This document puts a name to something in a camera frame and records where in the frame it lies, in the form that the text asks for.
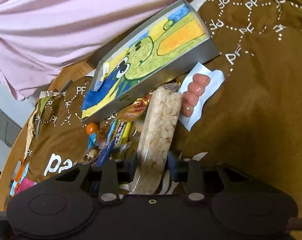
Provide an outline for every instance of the white napkin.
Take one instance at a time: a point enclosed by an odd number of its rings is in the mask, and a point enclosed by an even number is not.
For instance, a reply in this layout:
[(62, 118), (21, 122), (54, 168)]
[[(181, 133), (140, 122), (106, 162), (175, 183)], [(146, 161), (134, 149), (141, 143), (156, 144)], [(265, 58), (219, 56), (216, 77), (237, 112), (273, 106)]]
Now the white napkin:
[(190, 131), (192, 126), (201, 118), (202, 107), (205, 101), (208, 100), (208, 98), (218, 90), (218, 88), (224, 81), (224, 75), (221, 70), (211, 71), (203, 66), (200, 62), (198, 62), (181, 84), (181, 87), (179, 89), (180, 93), (184, 93), (188, 90), (188, 85), (193, 81), (193, 76), (197, 73), (209, 76), (211, 78), (211, 81), (209, 85), (205, 87), (203, 95), (199, 97), (199, 101), (194, 107), (193, 114), (190, 117), (185, 117), (182, 114), (179, 115), (179, 121), (188, 131)]

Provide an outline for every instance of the gray box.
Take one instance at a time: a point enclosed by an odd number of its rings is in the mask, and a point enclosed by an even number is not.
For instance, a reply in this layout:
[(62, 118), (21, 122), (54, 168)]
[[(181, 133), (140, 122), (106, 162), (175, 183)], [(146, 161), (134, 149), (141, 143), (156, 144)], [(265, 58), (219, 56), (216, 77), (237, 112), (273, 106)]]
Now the gray box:
[(96, 68), (90, 90), (94, 90), (96, 82), (100, 80), (103, 76), (102, 67), (103, 62), (106, 62), (115, 52), (119, 51), (130, 39), (138, 35), (142, 30), (146, 29), (153, 22), (155, 22), (160, 17), (174, 10), (175, 8), (186, 5), (190, 12), (194, 14), (195, 19), (198, 21), (200, 26), (204, 29), (207, 34), (207, 38), (198, 43), (195, 47), (188, 50), (186, 53), (180, 55), (175, 60), (167, 63), (166, 65), (160, 67), (151, 73), (147, 78), (144, 78), (142, 81), (134, 85), (133, 87), (126, 90), (124, 93), (115, 97), (111, 102), (103, 106), (101, 109), (96, 111), (89, 117), (82, 118), (82, 122), (90, 123), (95, 122), (99, 123), (104, 119), (108, 118), (112, 114), (121, 110), (122, 108), (133, 103), (137, 98), (141, 98), (149, 92), (154, 91), (159, 86), (170, 82), (171, 80), (177, 78), (184, 73), (189, 72), (197, 62), (205, 63), (213, 58), (219, 56), (219, 50), (215, 46), (211, 34), (206, 28), (202, 19), (198, 16), (194, 8), (185, 0), (179, 0), (176, 3), (170, 5), (164, 10), (160, 11), (149, 20), (140, 25), (136, 30), (130, 33), (125, 39), (123, 39), (117, 46), (115, 46), (99, 63)]

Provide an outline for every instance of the pink sausage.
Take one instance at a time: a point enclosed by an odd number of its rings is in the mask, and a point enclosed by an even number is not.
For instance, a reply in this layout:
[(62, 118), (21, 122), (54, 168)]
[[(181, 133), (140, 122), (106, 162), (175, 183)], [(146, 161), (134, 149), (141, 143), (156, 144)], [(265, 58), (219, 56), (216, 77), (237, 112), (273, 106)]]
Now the pink sausage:
[(195, 82), (191, 82), (188, 85), (188, 91), (190, 91), (191, 93), (197, 95), (198, 97), (201, 96), (204, 93), (205, 88), (201, 85), (199, 85), (198, 83)]
[(203, 75), (203, 74), (195, 74), (193, 76), (193, 81), (198, 83), (199, 85), (206, 87), (207, 85), (209, 85), (211, 79), (210, 77), (208, 77), (207, 75)]
[(184, 116), (190, 117), (193, 113), (194, 107), (190, 105), (188, 102), (183, 101), (181, 106), (181, 112)]
[(198, 103), (199, 97), (195, 94), (191, 93), (190, 91), (186, 91), (183, 93), (183, 101), (188, 102), (192, 106), (196, 106)]

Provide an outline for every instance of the cardboard box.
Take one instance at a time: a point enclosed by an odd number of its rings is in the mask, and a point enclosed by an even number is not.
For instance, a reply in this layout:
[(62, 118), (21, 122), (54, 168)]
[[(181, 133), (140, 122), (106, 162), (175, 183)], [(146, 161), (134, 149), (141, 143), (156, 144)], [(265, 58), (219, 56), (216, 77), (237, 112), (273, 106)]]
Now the cardboard box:
[(193, 7), (179, 0), (115, 46), (99, 63), (82, 121), (99, 123), (219, 51)]

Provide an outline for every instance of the orange ball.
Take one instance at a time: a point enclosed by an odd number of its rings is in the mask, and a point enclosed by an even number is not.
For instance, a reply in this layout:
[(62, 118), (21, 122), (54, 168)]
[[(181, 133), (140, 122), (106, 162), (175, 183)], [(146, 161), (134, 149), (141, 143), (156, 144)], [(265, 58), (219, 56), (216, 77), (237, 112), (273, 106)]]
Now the orange ball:
[(85, 128), (88, 135), (98, 131), (99, 129), (100, 129), (99, 125), (94, 122), (88, 123)]

